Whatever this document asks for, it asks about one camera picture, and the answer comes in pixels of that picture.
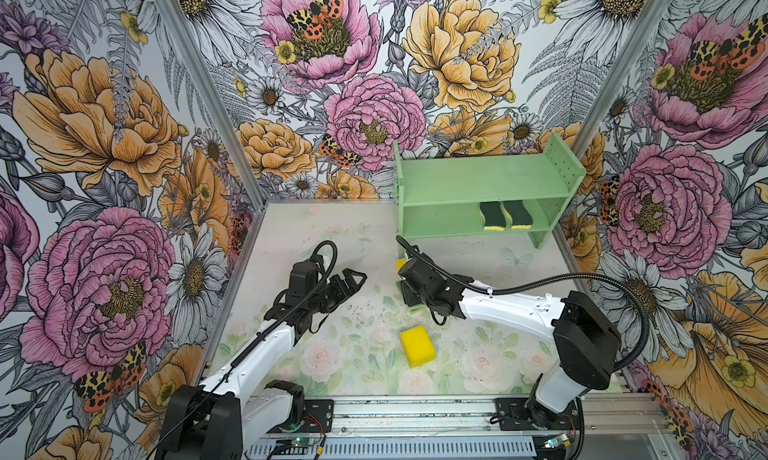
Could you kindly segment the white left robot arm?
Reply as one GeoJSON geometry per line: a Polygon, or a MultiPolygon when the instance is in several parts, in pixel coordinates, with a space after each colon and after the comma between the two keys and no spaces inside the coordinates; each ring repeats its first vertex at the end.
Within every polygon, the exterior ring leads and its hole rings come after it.
{"type": "Polygon", "coordinates": [[[265,380],[270,370],[310,330],[316,314],[329,315],[365,285],[363,272],[296,264],[263,323],[233,359],[197,386],[170,400],[152,459],[241,459],[270,430],[295,426],[306,414],[304,389],[265,380]]]}

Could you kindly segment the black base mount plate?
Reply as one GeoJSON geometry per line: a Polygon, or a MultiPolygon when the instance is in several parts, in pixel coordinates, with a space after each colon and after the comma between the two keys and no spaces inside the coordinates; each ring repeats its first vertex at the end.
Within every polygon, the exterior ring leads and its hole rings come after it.
{"type": "Polygon", "coordinates": [[[334,421],[335,402],[327,399],[309,399],[297,419],[289,419],[269,430],[270,434],[330,433],[334,421]]]}
{"type": "Polygon", "coordinates": [[[526,397],[496,398],[494,406],[490,423],[497,424],[502,431],[575,432],[583,423],[581,410],[574,401],[561,413],[553,413],[526,397]]]}

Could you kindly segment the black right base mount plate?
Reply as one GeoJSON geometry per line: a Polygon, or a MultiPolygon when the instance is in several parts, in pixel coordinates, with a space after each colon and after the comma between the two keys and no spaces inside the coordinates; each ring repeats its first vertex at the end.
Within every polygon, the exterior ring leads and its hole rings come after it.
{"type": "Polygon", "coordinates": [[[497,424],[502,431],[575,432],[583,423],[581,410],[574,401],[561,413],[553,413],[526,397],[496,398],[494,406],[490,423],[497,424]]]}

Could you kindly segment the dark green scouring sponge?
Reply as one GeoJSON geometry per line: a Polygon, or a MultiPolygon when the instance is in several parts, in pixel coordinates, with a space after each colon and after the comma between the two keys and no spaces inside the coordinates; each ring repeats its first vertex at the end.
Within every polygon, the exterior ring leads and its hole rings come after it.
{"type": "Polygon", "coordinates": [[[502,210],[510,229],[530,230],[532,228],[533,218],[523,201],[505,201],[502,203],[502,210]]]}
{"type": "Polygon", "coordinates": [[[505,214],[499,202],[483,202],[480,204],[480,214],[483,219],[483,229],[486,231],[504,231],[507,226],[505,214]]]}

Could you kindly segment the green-yellow sponge in stack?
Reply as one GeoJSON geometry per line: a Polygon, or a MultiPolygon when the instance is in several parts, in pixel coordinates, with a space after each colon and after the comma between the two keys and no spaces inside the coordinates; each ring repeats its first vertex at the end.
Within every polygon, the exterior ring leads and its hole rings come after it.
{"type": "Polygon", "coordinates": [[[420,292],[411,288],[405,280],[397,282],[398,291],[405,306],[412,312],[418,312],[426,307],[420,292]]]}

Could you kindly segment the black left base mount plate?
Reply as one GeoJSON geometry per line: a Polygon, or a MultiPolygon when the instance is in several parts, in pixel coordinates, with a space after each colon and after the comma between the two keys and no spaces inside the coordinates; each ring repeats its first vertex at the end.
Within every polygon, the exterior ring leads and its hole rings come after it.
{"type": "Polygon", "coordinates": [[[270,434],[330,433],[334,421],[335,402],[327,399],[309,399],[297,419],[289,419],[269,430],[270,434]]]}

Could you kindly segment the yellow sponge lying alone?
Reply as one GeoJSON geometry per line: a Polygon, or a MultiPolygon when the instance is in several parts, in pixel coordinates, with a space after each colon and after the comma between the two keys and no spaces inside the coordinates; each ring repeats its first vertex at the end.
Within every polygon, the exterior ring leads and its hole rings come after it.
{"type": "Polygon", "coordinates": [[[405,330],[399,337],[410,368],[417,368],[435,360],[436,349],[423,325],[405,330]]]}

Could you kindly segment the aluminium rail frame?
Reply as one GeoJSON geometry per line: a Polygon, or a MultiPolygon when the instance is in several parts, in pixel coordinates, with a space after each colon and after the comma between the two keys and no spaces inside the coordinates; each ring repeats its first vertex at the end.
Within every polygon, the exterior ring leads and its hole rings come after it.
{"type": "Polygon", "coordinates": [[[265,434],[241,459],[588,458],[589,437],[609,452],[660,444],[672,430],[649,394],[590,394],[576,400],[582,427],[502,431],[490,423],[494,400],[511,396],[337,397],[330,433],[265,434]]]}

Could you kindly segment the green metal shelf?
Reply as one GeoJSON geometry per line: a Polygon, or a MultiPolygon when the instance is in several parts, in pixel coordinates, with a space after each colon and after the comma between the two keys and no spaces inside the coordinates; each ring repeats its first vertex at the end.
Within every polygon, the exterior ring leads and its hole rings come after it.
{"type": "Polygon", "coordinates": [[[408,239],[524,233],[540,249],[586,176],[557,135],[540,154],[405,160],[394,151],[398,231],[408,239]],[[483,203],[517,202],[529,222],[500,209],[505,226],[488,227],[483,203]]]}

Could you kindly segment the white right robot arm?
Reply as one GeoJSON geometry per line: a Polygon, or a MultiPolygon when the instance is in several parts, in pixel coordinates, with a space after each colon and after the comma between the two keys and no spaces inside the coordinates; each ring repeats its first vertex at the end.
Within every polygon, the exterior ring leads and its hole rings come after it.
{"type": "Polygon", "coordinates": [[[408,306],[511,327],[554,343],[557,362],[539,376],[524,403],[529,419],[549,420],[587,393],[610,386],[620,334],[587,295],[503,294],[470,277],[450,278],[424,260],[400,260],[396,266],[408,306]]]}

